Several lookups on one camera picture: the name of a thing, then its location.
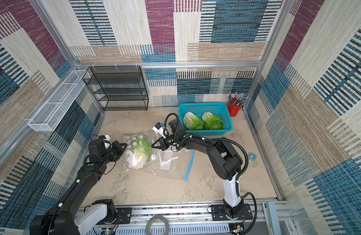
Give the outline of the chinese cabbage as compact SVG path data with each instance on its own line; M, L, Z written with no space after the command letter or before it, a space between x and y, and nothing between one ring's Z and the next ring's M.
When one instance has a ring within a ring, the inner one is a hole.
M187 112L183 117L183 123L188 130L205 130L206 125L202 119L194 115L192 112Z
M205 112L202 115L202 120L208 130L223 129L223 120L218 115L212 114L211 112Z

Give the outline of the clear pink-zip lettuce bag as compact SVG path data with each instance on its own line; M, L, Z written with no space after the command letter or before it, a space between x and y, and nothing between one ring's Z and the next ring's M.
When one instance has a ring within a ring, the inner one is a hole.
M127 170L143 169L151 162L160 161L160 151L152 148L154 137L155 135L150 133L124 136L127 144L124 153Z

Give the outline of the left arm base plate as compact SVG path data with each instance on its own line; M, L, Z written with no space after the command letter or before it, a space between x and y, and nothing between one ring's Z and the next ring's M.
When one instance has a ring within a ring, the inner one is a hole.
M129 224L132 215L131 207L116 208L116 215L113 218L103 219L97 225L118 225Z

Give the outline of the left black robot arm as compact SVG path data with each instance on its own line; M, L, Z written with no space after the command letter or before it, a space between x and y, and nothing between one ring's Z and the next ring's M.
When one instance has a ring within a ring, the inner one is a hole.
M36 216L30 223L31 235L80 235L81 226L74 221L76 213L89 191L104 175L107 164L117 162L127 148L126 143L110 143L99 136L88 144L88 152L76 180L44 215Z

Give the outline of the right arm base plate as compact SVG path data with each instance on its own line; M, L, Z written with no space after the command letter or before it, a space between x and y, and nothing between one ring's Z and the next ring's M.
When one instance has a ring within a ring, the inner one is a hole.
M210 205L207 211L212 215L213 221L223 220L252 220L253 214L249 204L238 205L237 207L230 207L229 205Z

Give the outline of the clear blue-zip bag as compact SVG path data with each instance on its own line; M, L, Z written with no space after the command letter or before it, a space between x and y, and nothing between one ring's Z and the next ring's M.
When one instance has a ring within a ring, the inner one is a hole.
M146 166L146 172L152 175L187 182L194 159L194 150L183 148L179 151L162 151L160 159Z

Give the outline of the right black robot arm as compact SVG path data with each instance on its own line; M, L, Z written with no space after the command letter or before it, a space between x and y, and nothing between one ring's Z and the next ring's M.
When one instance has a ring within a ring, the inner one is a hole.
M187 132L176 113L170 113L165 122L158 122L153 130L161 137L152 148L162 151L175 147L177 151L186 148L206 154L216 174L223 180L224 211L228 219L236 219L243 208L239 178L247 170L249 158L246 150L237 142L221 137L206 138Z

